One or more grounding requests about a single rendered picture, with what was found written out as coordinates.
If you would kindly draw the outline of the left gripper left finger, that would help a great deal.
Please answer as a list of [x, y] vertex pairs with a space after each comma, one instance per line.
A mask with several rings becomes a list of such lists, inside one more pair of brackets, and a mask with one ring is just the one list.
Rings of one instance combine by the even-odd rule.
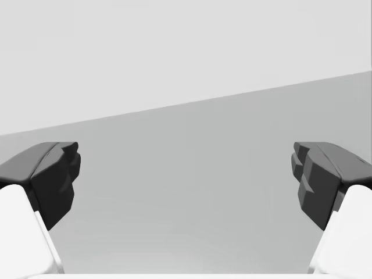
[[0, 164], [0, 275], [63, 274], [49, 231], [71, 209], [77, 142], [42, 142]]

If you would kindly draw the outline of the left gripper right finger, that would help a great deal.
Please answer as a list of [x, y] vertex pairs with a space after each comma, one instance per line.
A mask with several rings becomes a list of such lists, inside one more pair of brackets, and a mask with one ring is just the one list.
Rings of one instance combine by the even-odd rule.
[[310, 274], [372, 275], [372, 164], [328, 142], [295, 142], [302, 211], [323, 235]]

